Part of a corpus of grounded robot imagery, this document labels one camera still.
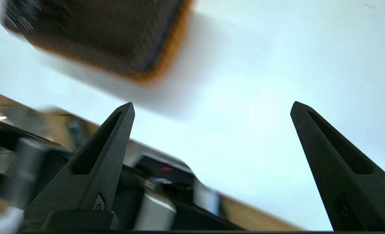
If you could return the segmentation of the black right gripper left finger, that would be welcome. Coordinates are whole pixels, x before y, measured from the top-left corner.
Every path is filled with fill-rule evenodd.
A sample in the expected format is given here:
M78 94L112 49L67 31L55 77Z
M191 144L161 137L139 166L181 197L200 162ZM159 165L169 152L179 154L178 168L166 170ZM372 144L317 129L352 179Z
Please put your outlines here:
M118 107L24 211L24 223L40 224L54 210L111 210L135 118L134 105Z

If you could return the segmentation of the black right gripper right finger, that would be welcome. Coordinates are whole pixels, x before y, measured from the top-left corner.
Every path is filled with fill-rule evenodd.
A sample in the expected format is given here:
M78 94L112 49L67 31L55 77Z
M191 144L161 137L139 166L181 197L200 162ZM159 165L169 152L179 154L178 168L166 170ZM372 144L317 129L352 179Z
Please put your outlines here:
M290 116L334 231L385 231L385 171L318 112Z

